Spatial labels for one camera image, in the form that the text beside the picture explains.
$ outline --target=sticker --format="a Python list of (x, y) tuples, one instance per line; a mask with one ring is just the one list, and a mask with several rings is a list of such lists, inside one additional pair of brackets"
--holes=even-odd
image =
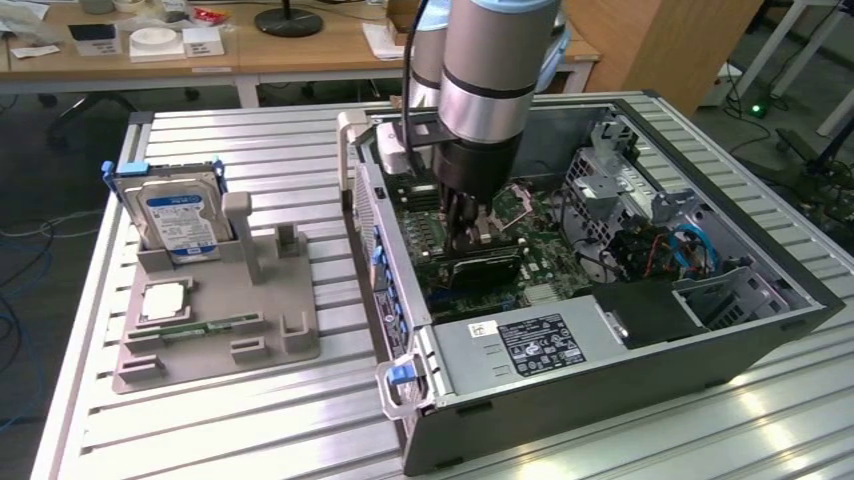
[(12, 52), (12, 55), (15, 55), (15, 58), (28, 58), (56, 53), (59, 52), (59, 48), (56, 45), (48, 45), (47, 47), (12, 48), (9, 51)]
[(498, 332), (523, 377), (586, 361), (563, 317), (556, 313), (502, 325)]
[(216, 237), (199, 212), (204, 209), (201, 195), (180, 195), (145, 200), (165, 249), (176, 255), (212, 252)]
[(495, 323), (495, 320), (490, 320), (488, 322), (470, 323), (468, 332), (471, 332), (471, 338), (495, 335), (498, 333), (498, 323)]
[(192, 73), (228, 73), (231, 67), (195, 67)]

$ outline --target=motherboard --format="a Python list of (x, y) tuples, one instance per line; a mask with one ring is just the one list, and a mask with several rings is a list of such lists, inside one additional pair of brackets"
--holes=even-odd
[(590, 293), (588, 273), (551, 214), (554, 192), (516, 179), (492, 200), (480, 247), (448, 255), (428, 176), (388, 175), (395, 214), (434, 321), (446, 323)]

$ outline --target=blue hard drive label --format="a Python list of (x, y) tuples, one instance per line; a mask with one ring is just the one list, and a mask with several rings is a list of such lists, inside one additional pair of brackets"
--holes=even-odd
[(175, 255), (199, 255), (216, 249), (211, 222), (201, 218), (200, 195), (176, 195), (145, 200), (165, 249)]

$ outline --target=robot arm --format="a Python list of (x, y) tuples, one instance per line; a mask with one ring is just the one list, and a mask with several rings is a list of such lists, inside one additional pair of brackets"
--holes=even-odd
[(432, 161), (450, 250), (479, 243), (510, 176), (558, 9), (556, 0), (451, 4), (439, 121), (458, 140), (438, 145)]
[[(380, 156), (388, 173), (430, 165), (452, 253), (486, 242), (492, 197), (510, 176), (534, 93), (551, 81), (570, 32), (558, 0), (423, 1), (404, 124), (384, 127)], [(436, 105), (438, 122), (422, 142), (407, 127), (408, 107)]]

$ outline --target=white handle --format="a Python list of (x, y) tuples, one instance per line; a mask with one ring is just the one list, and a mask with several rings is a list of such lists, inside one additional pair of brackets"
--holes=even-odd
[(368, 127), (368, 117), (363, 110), (348, 110), (338, 114), (338, 188), (342, 192), (350, 190), (347, 172), (350, 165), (347, 150), (350, 147), (350, 133), (355, 131), (354, 138), (362, 135)]
[(420, 358), (414, 353), (407, 353), (388, 362), (380, 362), (376, 365), (376, 385), (379, 386), (379, 401), (383, 406), (383, 413), (390, 420), (400, 420), (415, 413), (419, 408), (426, 407), (432, 402), (432, 396), (427, 393), (426, 397), (411, 403), (396, 403), (391, 397), (391, 384), (388, 383), (388, 372), (392, 368), (400, 367), (406, 364), (412, 364), (415, 371), (416, 358)]

